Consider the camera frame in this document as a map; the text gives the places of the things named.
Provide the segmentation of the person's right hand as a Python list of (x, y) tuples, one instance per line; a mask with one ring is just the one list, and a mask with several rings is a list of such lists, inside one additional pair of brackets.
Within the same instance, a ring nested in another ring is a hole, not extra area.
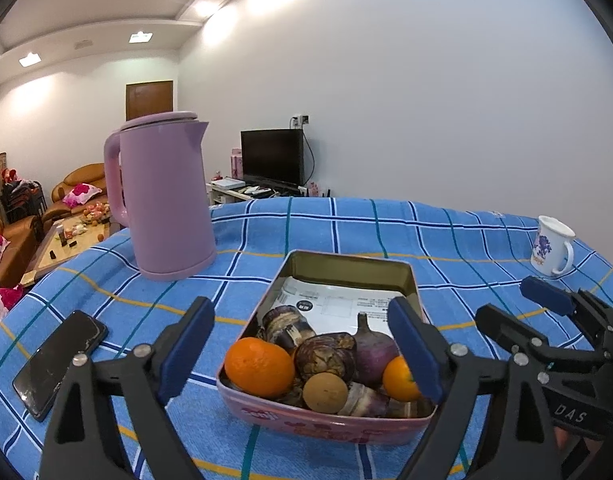
[(567, 430), (564, 430), (563, 428), (559, 428), (559, 427), (554, 428), (554, 434), (555, 434), (558, 449), (560, 451), (564, 451), (569, 441), (569, 438), (571, 437), (571, 434), (569, 434)]

